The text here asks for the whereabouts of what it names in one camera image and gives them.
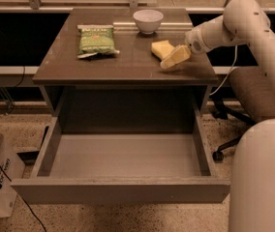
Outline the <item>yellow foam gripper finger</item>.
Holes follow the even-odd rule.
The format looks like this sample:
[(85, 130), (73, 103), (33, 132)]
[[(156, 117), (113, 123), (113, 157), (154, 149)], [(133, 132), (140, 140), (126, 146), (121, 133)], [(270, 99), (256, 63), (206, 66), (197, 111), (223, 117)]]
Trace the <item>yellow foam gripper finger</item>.
[(182, 63), (191, 57), (191, 49), (187, 45), (178, 45), (166, 58), (164, 58), (160, 67), (163, 70), (169, 70), (175, 65)]

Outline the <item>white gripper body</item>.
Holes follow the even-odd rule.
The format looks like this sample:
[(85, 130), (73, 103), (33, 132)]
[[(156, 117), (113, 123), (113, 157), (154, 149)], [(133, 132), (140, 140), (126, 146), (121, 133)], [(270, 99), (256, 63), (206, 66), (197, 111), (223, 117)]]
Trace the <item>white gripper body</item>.
[(185, 44), (194, 54), (203, 54), (210, 51), (210, 48), (203, 40), (201, 30), (197, 28), (185, 33)]

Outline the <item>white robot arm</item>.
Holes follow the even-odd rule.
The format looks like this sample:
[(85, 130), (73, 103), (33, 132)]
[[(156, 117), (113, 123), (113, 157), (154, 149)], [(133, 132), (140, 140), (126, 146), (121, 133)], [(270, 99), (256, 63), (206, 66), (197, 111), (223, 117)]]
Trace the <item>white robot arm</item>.
[(223, 14), (186, 33), (194, 54), (246, 44), (255, 67), (234, 69), (234, 94), (256, 122), (239, 139), (230, 182), (229, 232), (275, 232), (275, 33), (256, 0), (230, 0)]

